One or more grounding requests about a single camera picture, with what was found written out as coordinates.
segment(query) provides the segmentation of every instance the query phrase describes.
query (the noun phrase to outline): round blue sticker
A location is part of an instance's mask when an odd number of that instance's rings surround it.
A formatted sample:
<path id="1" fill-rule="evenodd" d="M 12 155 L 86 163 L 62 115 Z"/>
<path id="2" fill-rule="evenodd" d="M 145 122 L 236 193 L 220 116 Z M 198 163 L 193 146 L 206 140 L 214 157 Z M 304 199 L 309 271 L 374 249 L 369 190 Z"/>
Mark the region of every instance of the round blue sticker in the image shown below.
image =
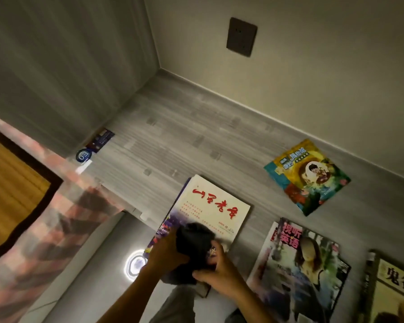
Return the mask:
<path id="1" fill-rule="evenodd" d="M 84 163 L 86 162 L 92 155 L 91 149 L 84 148 L 76 153 L 76 161 Z"/>

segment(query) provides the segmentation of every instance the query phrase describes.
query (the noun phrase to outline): dark brown mat border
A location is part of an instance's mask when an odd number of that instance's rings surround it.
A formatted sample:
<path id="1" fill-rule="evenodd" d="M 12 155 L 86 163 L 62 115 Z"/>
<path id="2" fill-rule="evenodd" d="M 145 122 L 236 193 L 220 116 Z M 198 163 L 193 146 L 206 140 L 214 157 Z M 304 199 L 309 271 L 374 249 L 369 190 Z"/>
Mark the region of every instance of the dark brown mat border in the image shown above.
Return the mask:
<path id="1" fill-rule="evenodd" d="M 29 167 L 34 169 L 38 174 L 40 174 L 44 179 L 48 180 L 51 184 L 48 190 L 46 191 L 45 195 L 43 196 L 42 200 L 35 207 L 32 213 L 30 213 L 30 215 L 28 215 L 23 221 L 21 221 L 10 233 L 7 240 L 0 245 L 0 257 L 1 257 L 12 248 L 12 246 L 15 244 L 15 242 L 21 236 L 21 234 L 25 230 L 27 230 L 46 209 L 51 199 L 53 199 L 55 192 L 59 189 L 59 187 L 63 183 L 63 179 L 61 179 L 48 167 L 46 167 L 44 164 L 40 163 L 37 159 L 32 157 L 26 151 L 24 151 L 20 146 L 15 144 L 1 132 L 0 132 L 0 144 L 5 146 L 9 151 L 15 154 L 21 161 L 23 161 Z"/>

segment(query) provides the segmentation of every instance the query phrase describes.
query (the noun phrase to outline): leg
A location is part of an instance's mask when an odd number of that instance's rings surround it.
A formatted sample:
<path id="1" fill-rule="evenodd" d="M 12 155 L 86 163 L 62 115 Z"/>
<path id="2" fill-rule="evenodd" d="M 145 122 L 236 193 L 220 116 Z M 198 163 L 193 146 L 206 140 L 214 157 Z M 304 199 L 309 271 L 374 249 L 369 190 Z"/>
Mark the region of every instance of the leg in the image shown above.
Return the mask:
<path id="1" fill-rule="evenodd" d="M 177 286 L 149 323 L 192 323 L 195 291 L 188 286 Z"/>

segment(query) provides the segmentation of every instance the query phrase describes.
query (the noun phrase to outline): book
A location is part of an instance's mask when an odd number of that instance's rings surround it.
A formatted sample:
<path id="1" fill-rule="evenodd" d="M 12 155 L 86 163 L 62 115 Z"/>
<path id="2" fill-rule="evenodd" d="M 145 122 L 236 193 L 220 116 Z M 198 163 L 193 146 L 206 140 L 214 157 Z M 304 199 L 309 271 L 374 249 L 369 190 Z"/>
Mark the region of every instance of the book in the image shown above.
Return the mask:
<path id="1" fill-rule="evenodd" d="M 329 322 L 350 266 L 339 246 L 285 218 L 274 223 L 247 280 L 278 322 Z"/>
<path id="2" fill-rule="evenodd" d="M 404 323 L 404 265 L 371 250 L 359 310 L 358 322 Z"/>
<path id="3" fill-rule="evenodd" d="M 145 249 L 144 257 L 149 257 L 154 244 L 167 236 L 172 227 L 178 228 L 194 222 L 203 224 L 213 232 L 215 239 L 222 244 L 225 251 L 228 251 L 249 210 L 250 205 L 201 176 L 195 175 L 187 180 Z M 213 255 L 214 252 L 214 248 L 211 249 L 207 257 Z M 200 287 L 199 289 L 198 293 L 202 296 L 208 292 L 207 288 Z"/>
<path id="4" fill-rule="evenodd" d="M 305 216 L 350 182 L 350 178 L 308 139 L 264 168 Z"/>

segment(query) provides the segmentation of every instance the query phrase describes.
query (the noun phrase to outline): checkered cloth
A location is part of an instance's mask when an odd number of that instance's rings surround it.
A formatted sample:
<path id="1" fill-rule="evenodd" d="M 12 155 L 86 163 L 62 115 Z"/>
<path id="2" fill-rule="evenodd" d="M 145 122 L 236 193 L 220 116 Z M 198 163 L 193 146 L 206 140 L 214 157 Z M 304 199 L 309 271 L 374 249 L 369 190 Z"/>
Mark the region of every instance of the checkered cloth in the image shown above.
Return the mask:
<path id="1" fill-rule="evenodd" d="M 0 120 L 0 132 L 63 179 L 45 211 L 0 258 L 0 323 L 16 323 L 90 234 L 124 204 L 99 181 Z"/>

